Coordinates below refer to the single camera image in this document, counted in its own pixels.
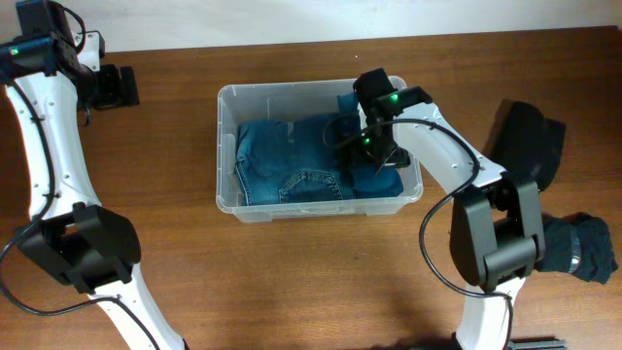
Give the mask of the teal blue shirt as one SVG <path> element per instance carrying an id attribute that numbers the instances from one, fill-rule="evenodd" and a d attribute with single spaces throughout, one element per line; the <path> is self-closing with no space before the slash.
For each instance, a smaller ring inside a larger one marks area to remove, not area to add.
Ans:
<path id="1" fill-rule="evenodd" d="M 337 96 L 339 120 L 332 127 L 335 142 L 344 141 L 361 128 L 359 102 L 354 92 Z M 403 184 L 394 168 L 377 169 L 364 157 L 364 139 L 361 137 L 336 152 L 342 184 L 354 199 L 395 197 L 403 192 Z"/>

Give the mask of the dark blue jeans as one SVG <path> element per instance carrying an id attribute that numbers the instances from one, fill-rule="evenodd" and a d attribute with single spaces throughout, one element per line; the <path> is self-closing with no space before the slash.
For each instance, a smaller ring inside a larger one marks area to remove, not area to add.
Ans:
<path id="1" fill-rule="evenodd" d="M 354 199 L 352 180 L 330 147 L 329 122 L 350 116 L 325 114 L 294 122 L 262 119 L 237 128 L 235 174 L 245 206 Z"/>

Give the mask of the black garment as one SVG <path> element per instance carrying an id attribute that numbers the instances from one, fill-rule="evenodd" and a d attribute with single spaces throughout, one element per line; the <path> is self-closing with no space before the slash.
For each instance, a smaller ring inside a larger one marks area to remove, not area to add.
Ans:
<path id="1" fill-rule="evenodd" d="M 567 125 L 546 118 L 534 105 L 504 99 L 483 154 L 509 172 L 530 175 L 544 192 L 561 165 Z"/>

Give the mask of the dark navy garment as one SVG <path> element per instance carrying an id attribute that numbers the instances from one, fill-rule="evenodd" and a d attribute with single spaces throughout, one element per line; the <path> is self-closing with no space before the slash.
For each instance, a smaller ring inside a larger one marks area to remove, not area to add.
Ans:
<path id="1" fill-rule="evenodd" d="M 619 268 L 608 225 L 599 217 L 576 213 L 543 218 L 544 258 L 538 272 L 570 274 L 585 282 L 606 284 Z"/>

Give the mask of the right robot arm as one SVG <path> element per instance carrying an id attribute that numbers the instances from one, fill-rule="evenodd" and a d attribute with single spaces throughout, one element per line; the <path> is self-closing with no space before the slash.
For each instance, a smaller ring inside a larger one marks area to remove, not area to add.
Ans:
<path id="1" fill-rule="evenodd" d="M 536 181 L 475 150 L 421 87 L 394 87 L 378 68 L 361 74 L 353 89 L 363 129 L 338 146 L 356 145 L 376 164 L 404 150 L 445 192 L 424 217 L 418 242 L 434 277 L 465 299 L 452 348 L 510 348 L 515 299 L 545 255 Z M 428 225 L 446 204 L 452 206 L 450 255 L 463 286 L 438 270 L 426 247 Z"/>

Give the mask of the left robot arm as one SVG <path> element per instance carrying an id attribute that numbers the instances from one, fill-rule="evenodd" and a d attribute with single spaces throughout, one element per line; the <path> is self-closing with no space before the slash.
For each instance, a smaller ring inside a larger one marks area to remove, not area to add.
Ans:
<path id="1" fill-rule="evenodd" d="M 20 1 L 20 34 L 1 47 L 1 83 L 17 114 L 30 181 L 29 223 L 11 243 L 64 286 L 86 295 L 133 349 L 183 349 L 141 271 L 133 224 L 104 208 L 79 135 L 92 111 L 133 107 L 134 71 L 104 62 L 98 31 L 71 29 L 55 1 Z"/>

